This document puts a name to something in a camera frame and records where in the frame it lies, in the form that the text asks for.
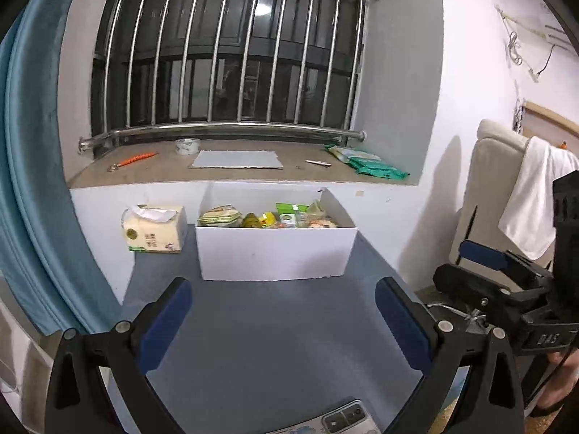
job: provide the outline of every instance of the green snack bag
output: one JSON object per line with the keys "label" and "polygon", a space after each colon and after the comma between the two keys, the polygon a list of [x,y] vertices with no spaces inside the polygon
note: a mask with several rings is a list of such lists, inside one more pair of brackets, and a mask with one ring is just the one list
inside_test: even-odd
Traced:
{"label": "green snack bag", "polygon": [[302,215],[308,209],[307,205],[298,204],[276,204],[277,214],[280,216],[280,222],[282,222],[286,229],[299,229],[300,223],[302,223]]}

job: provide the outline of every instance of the window sill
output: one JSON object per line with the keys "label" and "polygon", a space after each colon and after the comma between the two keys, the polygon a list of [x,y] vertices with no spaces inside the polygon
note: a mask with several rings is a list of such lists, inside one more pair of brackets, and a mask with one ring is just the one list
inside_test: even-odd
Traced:
{"label": "window sill", "polygon": [[[69,181],[69,187],[83,188],[96,186],[115,186],[119,184],[160,183],[173,181],[212,181],[212,180],[257,180],[257,181],[314,181],[329,183],[381,183],[410,184],[358,175],[347,165],[327,153],[321,145],[292,143],[283,141],[260,140],[202,140],[202,150],[268,150],[276,152],[284,165],[283,169],[228,169],[207,168],[191,169],[188,166],[195,156],[181,156],[175,152],[172,141],[161,141],[117,148],[85,168]],[[159,154],[123,166],[115,172],[107,169],[113,163],[121,162],[132,156],[158,152]],[[313,159],[331,163],[323,166],[306,163]]]}

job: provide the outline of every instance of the blue table surface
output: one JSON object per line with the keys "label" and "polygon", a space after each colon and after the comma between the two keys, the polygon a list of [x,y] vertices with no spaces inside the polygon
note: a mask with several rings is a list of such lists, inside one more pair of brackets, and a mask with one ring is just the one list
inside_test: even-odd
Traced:
{"label": "blue table surface", "polygon": [[[375,304],[396,272],[361,235],[341,277],[278,282],[204,281],[195,228],[178,254],[136,253],[123,303],[132,320],[173,278],[191,281],[193,306],[148,379],[186,433],[259,434],[359,398],[381,430],[421,373],[409,367]],[[247,266],[268,265],[276,256]],[[138,433],[114,383],[111,400]]]}

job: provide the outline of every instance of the white wall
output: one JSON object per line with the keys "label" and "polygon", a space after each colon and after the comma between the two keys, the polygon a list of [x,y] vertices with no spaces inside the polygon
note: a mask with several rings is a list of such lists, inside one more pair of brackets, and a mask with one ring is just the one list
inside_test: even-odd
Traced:
{"label": "white wall", "polygon": [[[558,21],[549,11],[543,0],[494,0],[508,15],[516,17],[525,26],[546,30],[548,24],[561,29]],[[545,66],[551,43],[533,35],[523,26],[507,21],[517,32],[520,41],[519,53],[525,59],[520,66],[508,60],[511,76],[519,86],[519,97],[532,101],[579,123],[579,57],[570,51],[555,47],[549,65],[540,75],[539,82],[533,81],[528,74],[529,66],[535,72]],[[503,40],[507,31],[502,26]],[[558,36],[566,39],[564,34]]]}
{"label": "white wall", "polygon": [[[420,183],[328,185],[362,233],[413,289],[430,285],[436,266],[448,258],[479,122],[489,118],[512,125],[517,94],[508,64],[507,34],[494,8],[499,3],[507,10],[510,1],[521,1],[529,13],[542,11],[540,3],[538,10],[535,7],[536,0],[443,0],[442,78]],[[557,67],[549,66],[537,89],[549,89],[549,71],[554,77],[558,74],[555,78],[561,85],[577,83],[574,73]],[[381,87],[387,85],[391,74],[380,76],[373,96],[367,97],[369,103],[382,95]],[[532,101],[541,103],[536,98]],[[547,107],[578,118],[570,112],[571,96],[566,102],[565,106]],[[203,189],[203,183],[158,183],[72,191],[83,231],[119,299],[132,269],[132,255],[120,231],[122,210],[130,204],[181,201],[193,221]],[[102,212],[95,212],[97,206],[103,207]]]}
{"label": "white wall", "polygon": [[442,0],[368,0],[356,130],[360,145],[410,173],[424,167],[441,82]]}
{"label": "white wall", "polygon": [[78,153],[80,137],[91,137],[90,85],[94,45],[106,0],[72,0],[59,69],[58,117],[64,177],[91,164],[92,152]]}

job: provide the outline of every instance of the window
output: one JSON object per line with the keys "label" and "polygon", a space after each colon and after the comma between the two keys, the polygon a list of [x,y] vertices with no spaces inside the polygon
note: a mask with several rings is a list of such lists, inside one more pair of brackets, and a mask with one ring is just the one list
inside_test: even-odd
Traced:
{"label": "window", "polygon": [[223,1],[107,0],[93,138],[208,120],[348,130],[365,0]]}

